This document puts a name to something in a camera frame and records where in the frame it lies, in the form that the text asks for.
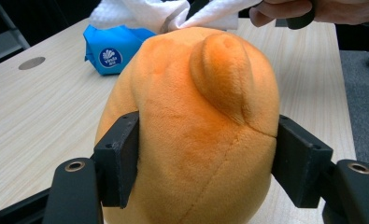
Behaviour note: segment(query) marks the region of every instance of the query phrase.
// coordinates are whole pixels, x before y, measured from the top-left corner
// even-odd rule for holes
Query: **blue package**
[[[83,35],[86,41],[85,61],[89,60],[96,71],[104,76],[119,74],[143,42],[155,34],[143,28],[118,26],[98,30],[89,25]]]

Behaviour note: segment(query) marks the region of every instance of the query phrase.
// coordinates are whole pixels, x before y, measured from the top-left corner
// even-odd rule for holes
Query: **orange plush toy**
[[[242,38],[187,28],[148,39],[109,96],[96,142],[140,115],[137,178],[108,223],[246,223],[269,189],[278,91],[264,55]]]

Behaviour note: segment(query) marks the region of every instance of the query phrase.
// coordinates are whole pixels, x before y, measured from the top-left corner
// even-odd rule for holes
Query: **finger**
[[[299,17],[312,9],[312,4],[308,0],[296,0],[281,4],[270,4],[261,2],[257,9],[265,16],[274,19],[286,19]]]
[[[249,16],[250,16],[250,20],[251,23],[253,23],[253,25],[260,27],[260,26],[264,26],[265,24],[271,22],[273,20],[273,18],[267,17],[265,15],[263,15],[257,8],[252,7],[250,9],[250,11],[248,12]]]

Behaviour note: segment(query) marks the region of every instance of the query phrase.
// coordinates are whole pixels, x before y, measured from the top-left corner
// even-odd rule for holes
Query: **white object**
[[[238,11],[262,0],[214,0],[186,21],[190,4],[187,0],[102,0],[90,16],[90,25],[98,29],[126,25],[143,27],[156,34],[193,26],[221,30],[236,29]]]

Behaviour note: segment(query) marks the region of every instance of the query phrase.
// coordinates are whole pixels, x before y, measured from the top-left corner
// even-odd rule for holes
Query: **light wood tabletop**
[[[0,63],[0,209],[51,185],[64,161],[90,157],[97,124],[117,76],[101,77],[84,62],[87,20]],[[230,31],[271,61],[280,113],[334,149],[333,161],[355,159],[347,96],[334,26],[292,31],[241,20]],[[21,70],[36,57],[46,60]],[[319,209],[295,208],[273,179],[250,223],[322,223]]]

